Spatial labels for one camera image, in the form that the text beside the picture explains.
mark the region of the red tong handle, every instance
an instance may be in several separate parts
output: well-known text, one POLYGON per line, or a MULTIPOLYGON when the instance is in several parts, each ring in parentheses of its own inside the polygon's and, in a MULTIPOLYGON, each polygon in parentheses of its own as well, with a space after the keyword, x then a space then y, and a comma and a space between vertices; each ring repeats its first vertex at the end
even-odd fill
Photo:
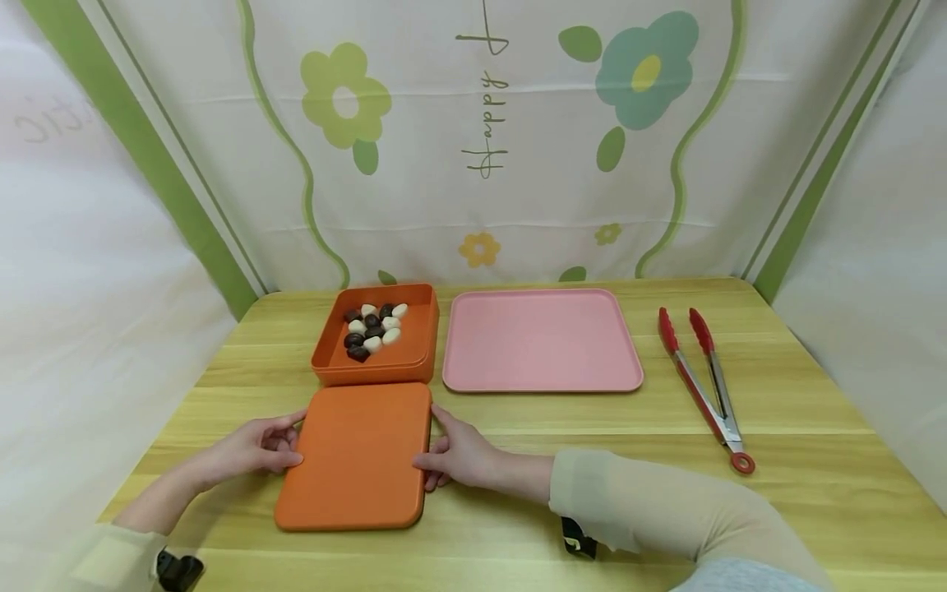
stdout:
POLYGON ((745 452, 730 453, 730 466, 741 475, 750 475, 757 470, 757 462, 745 452))
POLYGON ((701 415, 704 416, 704 421, 710 427, 713 435, 717 437, 717 441, 723 444, 724 434, 720 431, 720 428, 717 427, 717 423, 713 421, 713 412, 711 412, 709 407, 707 407, 704 397, 701 396, 700 390, 694 383, 693 377, 690 376, 688 369, 684 367, 684 364, 677 356, 677 352, 680 350, 677 345, 677 336, 674 335, 674 326, 670 323, 668 309, 664 308, 663 306, 657 312, 657 329, 658 332, 661 333, 661 341, 664 342, 664 347, 668 349, 670 357, 674 361, 674 365, 677 366, 677 373, 681 375, 681 379, 688 387, 688 392, 690 393, 691 399, 694 400, 697 408, 701 410, 701 415))
POLYGON ((710 355, 713 351, 713 336, 710 335, 710 328, 697 309, 690 309, 690 326, 697 334, 697 341, 700 342, 704 355, 710 355))
POLYGON ((668 353, 673 355, 680 348, 677 346, 677 335, 674 334, 674 326, 670 323, 668 309, 663 306, 657 312, 657 332, 661 334, 661 341, 668 353))

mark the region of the hand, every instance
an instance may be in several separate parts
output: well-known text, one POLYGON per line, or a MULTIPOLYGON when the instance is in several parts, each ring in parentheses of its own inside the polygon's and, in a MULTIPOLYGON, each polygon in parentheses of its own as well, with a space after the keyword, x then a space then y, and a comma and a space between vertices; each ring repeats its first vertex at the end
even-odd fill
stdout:
POLYGON ((185 467, 202 492, 244 473, 259 469, 279 473, 294 467, 302 462, 302 455, 295 451, 295 425, 305 417, 303 409, 278 418, 247 422, 194 455, 185 467))
POLYGON ((415 468, 426 472, 424 490, 432 492, 451 479, 471 487, 489 488, 505 453, 487 442, 469 423, 431 405, 431 412, 444 428, 444 436, 431 451, 414 457, 415 468))

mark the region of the printed backdrop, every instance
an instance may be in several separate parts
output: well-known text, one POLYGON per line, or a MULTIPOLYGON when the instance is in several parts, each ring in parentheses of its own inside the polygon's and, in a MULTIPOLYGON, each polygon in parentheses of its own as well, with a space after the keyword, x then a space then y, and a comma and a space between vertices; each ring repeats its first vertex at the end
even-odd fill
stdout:
POLYGON ((259 293, 772 292, 917 3, 80 4, 259 293))

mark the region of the person's left hand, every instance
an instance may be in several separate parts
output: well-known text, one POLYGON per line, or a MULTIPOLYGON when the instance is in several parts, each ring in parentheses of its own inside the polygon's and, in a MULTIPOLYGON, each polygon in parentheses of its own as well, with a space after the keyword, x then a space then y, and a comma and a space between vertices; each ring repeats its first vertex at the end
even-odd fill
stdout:
POLYGON ((279 473, 302 462, 296 450, 295 425, 306 417, 306 409, 265 420, 251 420, 232 434, 194 455, 186 462, 188 472, 201 491, 227 479, 266 469, 279 473))

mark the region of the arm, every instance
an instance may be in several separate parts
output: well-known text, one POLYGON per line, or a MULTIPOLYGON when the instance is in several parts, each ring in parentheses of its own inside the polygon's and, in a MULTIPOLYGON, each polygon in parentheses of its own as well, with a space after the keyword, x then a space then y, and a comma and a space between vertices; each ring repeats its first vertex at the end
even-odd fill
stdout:
POLYGON ((687 557, 697 565, 739 558, 831 589, 825 571, 778 512, 743 486, 594 450, 555 457, 493 448, 475 428, 436 407, 447 436, 416 459, 432 491, 449 478, 548 504, 608 545, 687 557))
POLYGON ((194 467, 189 463, 182 464, 159 476, 116 516, 112 524, 122 529, 167 537, 201 489, 194 467))
POLYGON ((157 555, 194 498, 236 475, 299 464, 295 424, 305 415, 252 420, 159 476, 112 524, 94 525, 66 546, 36 589, 151 592, 157 555))

